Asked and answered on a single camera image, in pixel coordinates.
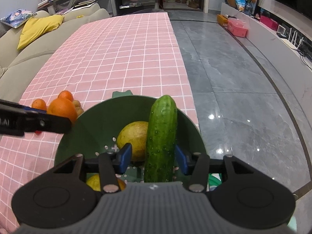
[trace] white tv stand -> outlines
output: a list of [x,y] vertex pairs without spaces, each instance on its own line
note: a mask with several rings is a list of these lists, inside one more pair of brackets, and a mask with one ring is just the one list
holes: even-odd
[[[235,16],[249,24],[246,38],[281,74],[312,124],[312,71],[301,61],[299,53],[287,46],[276,35],[276,31],[225,3],[222,3],[221,14]],[[308,59],[304,61],[312,68]]]

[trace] pink checkered tablecloth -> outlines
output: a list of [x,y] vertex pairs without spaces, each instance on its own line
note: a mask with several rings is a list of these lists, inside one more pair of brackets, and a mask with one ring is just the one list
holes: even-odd
[[[49,104],[62,90],[83,109],[113,91],[160,97],[169,94],[198,125],[191,88],[167,13],[113,17],[81,26],[52,55],[24,92],[20,104],[42,98]],[[28,133],[0,142],[0,225],[18,226],[11,210],[13,193],[54,164],[62,135]]]

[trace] large orange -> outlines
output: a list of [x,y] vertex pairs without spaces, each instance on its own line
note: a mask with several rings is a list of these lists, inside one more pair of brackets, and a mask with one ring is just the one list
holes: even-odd
[[32,102],[32,108],[40,109],[46,111],[46,102],[39,98]]
[[77,119],[75,106],[67,98],[57,98],[53,100],[46,113],[69,118],[72,123],[74,123]]
[[71,102],[74,101],[73,94],[71,94],[71,92],[69,92],[67,90],[61,91],[60,94],[58,95],[58,98],[67,98]]

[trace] gray marble tile floor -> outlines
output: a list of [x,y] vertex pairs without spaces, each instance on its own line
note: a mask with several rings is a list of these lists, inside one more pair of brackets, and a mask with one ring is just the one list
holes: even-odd
[[[233,154],[288,187],[310,181],[302,145],[288,112],[253,58],[215,23],[216,15],[169,11],[193,92],[207,153]],[[290,107],[312,157],[312,129],[274,66],[246,38],[238,40],[263,66]],[[297,233],[312,228],[312,191],[296,202]]]

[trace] yellow box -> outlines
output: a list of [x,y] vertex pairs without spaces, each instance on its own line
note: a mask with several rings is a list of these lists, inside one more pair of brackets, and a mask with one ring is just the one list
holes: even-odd
[[219,25],[227,27],[227,18],[223,15],[217,15],[216,20],[218,21]]

